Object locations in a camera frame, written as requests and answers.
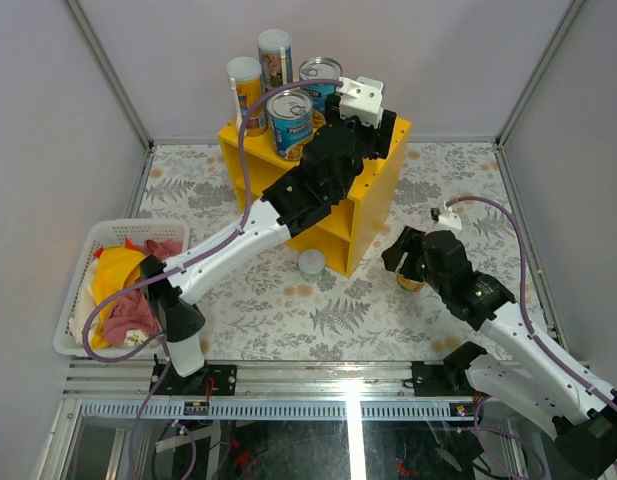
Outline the wide yellow can clear lid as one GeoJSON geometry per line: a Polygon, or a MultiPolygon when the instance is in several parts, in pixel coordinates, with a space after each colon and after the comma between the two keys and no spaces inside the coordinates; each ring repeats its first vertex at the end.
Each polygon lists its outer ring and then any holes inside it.
{"type": "Polygon", "coordinates": [[[426,286],[424,282],[407,279],[404,275],[400,273],[396,275],[396,278],[398,285],[408,292],[418,292],[426,286]]]}

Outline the blue can silver pull-tab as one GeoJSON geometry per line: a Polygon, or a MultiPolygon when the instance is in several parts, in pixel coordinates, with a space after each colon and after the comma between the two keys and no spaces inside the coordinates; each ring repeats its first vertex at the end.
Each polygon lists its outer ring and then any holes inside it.
{"type": "MultiPolygon", "coordinates": [[[[313,57],[304,61],[298,69],[300,80],[338,80],[342,75],[340,63],[329,57],[313,57]]],[[[326,84],[311,84],[304,90],[313,101],[313,127],[318,129],[326,123],[325,105],[330,94],[334,94],[336,87],[326,84]]]]}

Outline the tall can with white spoon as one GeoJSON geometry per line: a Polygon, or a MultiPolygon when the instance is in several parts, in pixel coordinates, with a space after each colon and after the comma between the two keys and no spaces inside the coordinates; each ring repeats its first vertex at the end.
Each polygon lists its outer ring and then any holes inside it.
{"type": "Polygon", "coordinates": [[[258,37],[258,58],[265,92],[293,80],[291,36],[284,30],[269,29],[258,37]]]}

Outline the yellow can white lid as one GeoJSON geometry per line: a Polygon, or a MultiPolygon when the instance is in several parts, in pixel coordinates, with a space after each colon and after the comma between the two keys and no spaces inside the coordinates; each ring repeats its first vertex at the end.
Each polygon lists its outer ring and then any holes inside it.
{"type": "MultiPolygon", "coordinates": [[[[262,68],[251,57],[232,59],[226,67],[229,85],[236,109],[236,128],[243,123],[244,115],[262,95],[262,68]]],[[[260,136],[267,130],[265,113],[259,107],[246,122],[248,136],[260,136]]]]}

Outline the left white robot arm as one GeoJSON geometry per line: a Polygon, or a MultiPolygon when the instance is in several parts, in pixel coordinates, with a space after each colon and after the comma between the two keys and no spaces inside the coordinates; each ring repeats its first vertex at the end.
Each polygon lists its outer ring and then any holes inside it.
{"type": "Polygon", "coordinates": [[[141,291],[165,336],[172,382],[185,394],[207,381],[199,334],[205,318],[196,304],[217,282],[257,255],[327,218],[364,170],[365,160],[389,154],[397,115],[377,109],[363,118],[332,95],[327,120],[303,148],[299,163],[249,204],[242,217],[201,244],[164,261],[139,265],[141,291]]]}

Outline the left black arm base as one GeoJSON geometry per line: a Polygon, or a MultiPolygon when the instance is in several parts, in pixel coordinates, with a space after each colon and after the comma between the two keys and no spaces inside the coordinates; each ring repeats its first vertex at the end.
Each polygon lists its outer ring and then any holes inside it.
{"type": "Polygon", "coordinates": [[[173,366],[154,356],[149,390],[162,396],[232,397],[237,386],[236,365],[206,363],[201,370],[187,377],[180,376],[173,366]]]}

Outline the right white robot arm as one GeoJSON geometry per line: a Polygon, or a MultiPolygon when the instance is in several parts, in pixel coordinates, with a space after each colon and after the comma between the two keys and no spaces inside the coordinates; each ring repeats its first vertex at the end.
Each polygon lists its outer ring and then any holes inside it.
{"type": "Polygon", "coordinates": [[[543,430],[586,477],[601,476],[617,461],[617,388],[525,320],[512,292],[472,267],[453,231],[405,227],[382,260],[386,270],[430,286],[455,318],[517,364],[507,368],[466,343],[443,372],[451,392],[473,388],[505,403],[543,430]]]}

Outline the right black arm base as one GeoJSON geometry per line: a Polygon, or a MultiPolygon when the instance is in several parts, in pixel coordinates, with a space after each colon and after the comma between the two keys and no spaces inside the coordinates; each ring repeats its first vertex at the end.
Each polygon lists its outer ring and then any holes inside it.
{"type": "Polygon", "coordinates": [[[414,361],[410,381],[417,397],[473,396],[466,371],[471,363],[487,351],[468,341],[448,354],[441,362],[414,361]]]}

